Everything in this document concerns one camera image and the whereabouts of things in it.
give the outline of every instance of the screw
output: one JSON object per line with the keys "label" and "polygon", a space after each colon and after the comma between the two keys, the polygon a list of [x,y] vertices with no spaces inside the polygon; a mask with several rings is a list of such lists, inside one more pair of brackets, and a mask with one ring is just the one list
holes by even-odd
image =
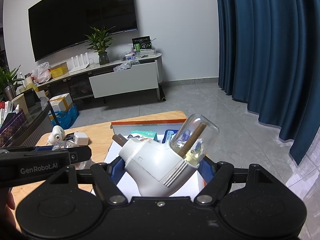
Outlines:
{"label": "screw", "polygon": [[212,201],[212,197],[209,195],[201,195],[201,196],[197,197],[197,201],[201,204],[207,204]]}
{"label": "screw", "polygon": [[158,207],[163,207],[164,205],[165,205],[165,202],[163,202],[163,201],[157,202]]}
{"label": "screw", "polygon": [[110,198],[110,202],[113,204],[120,204],[125,201],[125,197],[121,195],[115,195]]}

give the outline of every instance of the green plant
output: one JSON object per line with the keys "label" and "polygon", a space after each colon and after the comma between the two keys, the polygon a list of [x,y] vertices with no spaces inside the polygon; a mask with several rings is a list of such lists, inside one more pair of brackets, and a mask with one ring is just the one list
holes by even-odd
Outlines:
{"label": "green plant", "polygon": [[90,28],[93,29],[95,32],[92,35],[85,35],[87,36],[87,42],[89,43],[87,46],[90,46],[87,49],[94,49],[95,52],[98,52],[98,54],[106,52],[106,49],[112,43],[112,37],[109,35],[109,31],[113,27],[106,29],[106,27],[103,26],[101,30],[98,30],[94,27]]}
{"label": "green plant", "polygon": [[17,78],[17,72],[20,68],[13,69],[10,71],[6,66],[0,66],[0,101],[4,98],[4,89],[9,86],[13,85],[14,90],[17,90],[18,87],[22,86],[19,84],[19,81],[24,80],[23,78]]}

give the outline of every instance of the black tv screen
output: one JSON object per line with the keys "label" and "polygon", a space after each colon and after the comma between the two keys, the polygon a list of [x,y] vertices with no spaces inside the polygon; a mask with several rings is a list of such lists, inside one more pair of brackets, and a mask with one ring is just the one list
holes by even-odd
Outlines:
{"label": "black tv screen", "polygon": [[137,29],[134,0],[41,0],[28,13],[35,61],[84,42],[90,26]]}

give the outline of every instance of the blue plastic bag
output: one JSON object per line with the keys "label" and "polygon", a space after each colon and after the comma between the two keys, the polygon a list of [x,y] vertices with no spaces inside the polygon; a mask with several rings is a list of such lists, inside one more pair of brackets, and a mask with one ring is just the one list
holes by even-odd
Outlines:
{"label": "blue plastic bag", "polygon": [[[73,123],[76,121],[77,117],[79,116],[79,112],[75,104],[72,104],[72,106],[66,112],[55,111],[54,113],[57,116],[60,126],[64,130],[69,129],[71,125],[73,125]],[[53,124],[53,126],[57,125],[54,119],[51,120],[51,123]]]}

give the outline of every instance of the wooden table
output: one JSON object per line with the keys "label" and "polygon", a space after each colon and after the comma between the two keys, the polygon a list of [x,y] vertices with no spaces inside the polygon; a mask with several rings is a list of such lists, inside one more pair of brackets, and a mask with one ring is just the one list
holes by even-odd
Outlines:
{"label": "wooden table", "polygon": [[[139,117],[133,117],[128,119],[123,119],[121,121],[147,121],[147,120],[170,120],[170,119],[183,119],[186,118],[186,115],[182,111],[171,111],[159,114],[151,114]],[[111,122],[98,123],[88,126],[82,126],[78,128],[72,128],[66,130],[66,134],[72,132],[85,132],[89,137],[89,147],[92,150],[92,160],[96,163],[103,162],[108,149],[112,143],[113,130],[110,128]],[[44,134],[38,143],[37,146],[47,145],[49,133]],[[12,194],[16,203],[24,199],[31,191],[37,188],[43,181],[34,182],[26,184],[23,186],[17,186],[12,189]],[[91,191],[92,185],[79,184],[79,188]]]}

